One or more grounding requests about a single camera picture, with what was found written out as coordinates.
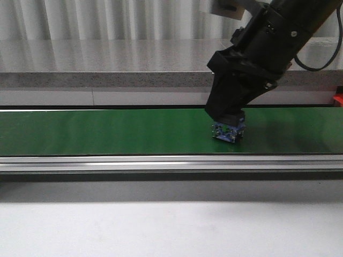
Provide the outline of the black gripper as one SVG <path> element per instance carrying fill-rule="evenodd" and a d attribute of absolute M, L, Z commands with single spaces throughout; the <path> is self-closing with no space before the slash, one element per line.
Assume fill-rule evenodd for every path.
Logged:
<path fill-rule="evenodd" d="M 237 29 L 232 46 L 216 51 L 207 66 L 214 81 L 205 111 L 213 120 L 237 119 L 242 108 L 278 86 L 290 61 L 314 33 L 313 5 L 241 5 L 252 17 Z M 243 73 L 257 77 L 238 77 Z"/>

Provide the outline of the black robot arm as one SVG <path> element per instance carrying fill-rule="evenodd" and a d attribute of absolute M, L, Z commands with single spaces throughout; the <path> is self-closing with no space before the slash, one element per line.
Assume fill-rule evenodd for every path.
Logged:
<path fill-rule="evenodd" d="M 232 115 L 277 87 L 304 45 L 342 1 L 238 1 L 251 13 L 232 46 L 216 51 L 207 66 L 214 82 L 205 111 L 215 121 Z"/>

